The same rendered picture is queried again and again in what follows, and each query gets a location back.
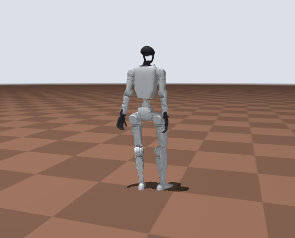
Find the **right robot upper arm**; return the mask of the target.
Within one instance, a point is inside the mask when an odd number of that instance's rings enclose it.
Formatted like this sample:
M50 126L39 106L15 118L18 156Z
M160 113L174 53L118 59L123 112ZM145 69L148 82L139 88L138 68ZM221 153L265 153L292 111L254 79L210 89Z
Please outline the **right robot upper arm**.
M166 71L162 68L155 68L156 74L159 76L158 78L158 84L159 84L159 91L158 95L160 97L164 97L164 90L166 86Z

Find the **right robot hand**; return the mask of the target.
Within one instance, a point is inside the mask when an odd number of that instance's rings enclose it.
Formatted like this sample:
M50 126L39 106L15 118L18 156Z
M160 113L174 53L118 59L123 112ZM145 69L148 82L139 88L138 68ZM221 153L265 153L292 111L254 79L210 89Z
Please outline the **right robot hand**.
M167 112L164 112L163 113L163 118L165 119L165 131L163 131L162 133L165 133L166 131L167 131L167 129L168 129L168 114L167 114Z

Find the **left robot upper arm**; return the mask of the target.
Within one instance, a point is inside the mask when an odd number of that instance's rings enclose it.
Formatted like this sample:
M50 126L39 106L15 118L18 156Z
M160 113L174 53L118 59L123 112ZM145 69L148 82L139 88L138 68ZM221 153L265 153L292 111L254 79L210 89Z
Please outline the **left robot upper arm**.
M127 72L127 82L126 82L126 96L133 96L134 91L132 90L132 86L134 83L134 70L135 68L129 69Z

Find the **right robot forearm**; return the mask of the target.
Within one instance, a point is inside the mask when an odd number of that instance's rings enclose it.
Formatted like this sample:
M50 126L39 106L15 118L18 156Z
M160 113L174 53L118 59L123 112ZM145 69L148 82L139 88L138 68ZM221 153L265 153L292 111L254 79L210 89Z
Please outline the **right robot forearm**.
M167 104L167 100L168 100L168 93L167 93L167 90L164 90L164 98L161 98L160 101L161 101L161 110L162 110L162 116L164 112L167 112L168 113L168 104Z

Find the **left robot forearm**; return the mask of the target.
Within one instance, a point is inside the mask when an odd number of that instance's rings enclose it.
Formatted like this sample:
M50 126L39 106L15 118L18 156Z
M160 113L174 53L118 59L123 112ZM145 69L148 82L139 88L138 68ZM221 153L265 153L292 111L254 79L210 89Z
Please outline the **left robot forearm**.
M125 93L124 93L124 96L123 96L123 103L122 103L122 106L121 106L121 109L123 109L123 112L122 114L126 115L127 113L127 109L128 109L128 105L129 105L129 101L130 101L130 97L126 96Z

